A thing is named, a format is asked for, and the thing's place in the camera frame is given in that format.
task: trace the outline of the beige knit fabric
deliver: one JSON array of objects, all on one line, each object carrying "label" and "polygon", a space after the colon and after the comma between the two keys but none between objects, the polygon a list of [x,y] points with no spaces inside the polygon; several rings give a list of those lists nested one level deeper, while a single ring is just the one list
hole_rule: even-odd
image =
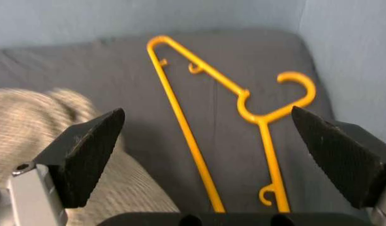
[{"label": "beige knit fabric", "polygon": [[[70,90],[41,94],[0,89],[0,187],[5,187],[18,163],[32,160],[68,126],[96,116],[91,102]],[[178,211],[159,185],[123,150],[123,141],[118,139],[87,205],[66,210],[67,225],[96,225],[124,212]]]}]

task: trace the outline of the light blue wall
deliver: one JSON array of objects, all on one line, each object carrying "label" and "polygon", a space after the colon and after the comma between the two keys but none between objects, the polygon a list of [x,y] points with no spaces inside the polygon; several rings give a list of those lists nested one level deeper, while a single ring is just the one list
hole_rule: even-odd
[{"label": "light blue wall", "polygon": [[386,141],[386,0],[307,0],[299,32],[336,117]]},{"label": "light blue wall", "polygon": [[142,33],[297,29],[305,0],[0,0],[0,47]]}]

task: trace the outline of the black rubber gripper pad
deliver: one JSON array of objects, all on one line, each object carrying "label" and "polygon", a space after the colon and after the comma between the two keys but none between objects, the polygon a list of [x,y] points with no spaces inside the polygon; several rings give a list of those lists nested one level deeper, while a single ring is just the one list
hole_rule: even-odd
[{"label": "black rubber gripper pad", "polygon": [[119,108],[67,128],[33,161],[48,166],[64,208],[86,205],[123,127]]},{"label": "black rubber gripper pad", "polygon": [[386,144],[358,125],[325,121],[299,107],[292,118],[316,163],[351,205],[374,206],[386,185]]}]

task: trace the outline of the hanger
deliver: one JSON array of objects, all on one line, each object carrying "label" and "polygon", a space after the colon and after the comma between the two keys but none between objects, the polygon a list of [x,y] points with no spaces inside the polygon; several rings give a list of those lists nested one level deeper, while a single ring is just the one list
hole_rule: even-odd
[{"label": "hanger", "polygon": [[197,166],[198,172],[201,176],[201,179],[204,183],[205,189],[207,191],[208,197],[211,201],[213,209],[215,212],[224,213],[225,208],[222,204],[221,198],[216,190],[215,184],[211,178],[208,167],[205,164],[204,158],[198,148],[198,145],[194,139],[193,134],[191,133],[189,124],[187,123],[186,118],[184,117],[183,111],[176,99],[176,96],[172,90],[172,87],[169,84],[169,81],[163,70],[163,66],[166,66],[168,62],[166,59],[159,60],[155,54],[155,47],[158,44],[167,44],[181,55],[186,57],[191,63],[188,66],[190,73],[197,74],[201,72],[206,72],[208,75],[213,77],[224,87],[233,92],[237,97],[237,108],[239,114],[248,122],[258,125],[260,129],[261,138],[263,140],[264,152],[268,163],[268,169],[271,176],[271,184],[262,187],[259,191],[260,201],[266,205],[271,206],[272,202],[267,200],[264,197],[266,192],[273,192],[276,197],[277,207],[279,212],[290,212],[289,203],[287,200],[287,195],[284,188],[284,183],[282,181],[281,172],[279,170],[277,156],[275,155],[274,147],[272,144],[272,138],[270,135],[268,125],[288,114],[291,113],[293,106],[304,107],[309,105],[316,96],[316,87],[312,80],[306,75],[299,72],[284,72],[278,75],[277,82],[283,83],[286,81],[294,81],[302,84],[306,88],[306,95],[294,101],[278,110],[275,110],[271,113],[265,115],[255,115],[250,113],[245,106],[246,100],[250,96],[250,92],[247,89],[241,88],[239,85],[228,79],[225,75],[221,74],[215,68],[211,67],[205,61],[197,57],[195,54],[190,52],[188,49],[183,47],[181,44],[173,40],[172,38],[164,35],[156,36],[152,38],[147,44],[147,51],[149,57],[152,60],[152,64],[155,67],[155,70],[159,76],[159,79],[162,83],[162,86],[165,89],[166,95],[168,96],[169,102],[172,106],[172,109],[176,115],[176,118],[180,124],[183,135],[187,141],[187,144],[190,148],[191,155],[193,156],[194,162]]}]

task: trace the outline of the screw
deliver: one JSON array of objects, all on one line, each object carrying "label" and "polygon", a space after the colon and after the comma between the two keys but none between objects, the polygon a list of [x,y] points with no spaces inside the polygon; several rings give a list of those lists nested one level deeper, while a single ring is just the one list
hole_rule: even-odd
[{"label": "screw", "polygon": [[19,176],[23,173],[33,170],[35,167],[36,166],[33,161],[23,162],[19,164],[17,167],[15,167],[11,174],[14,177]]}]

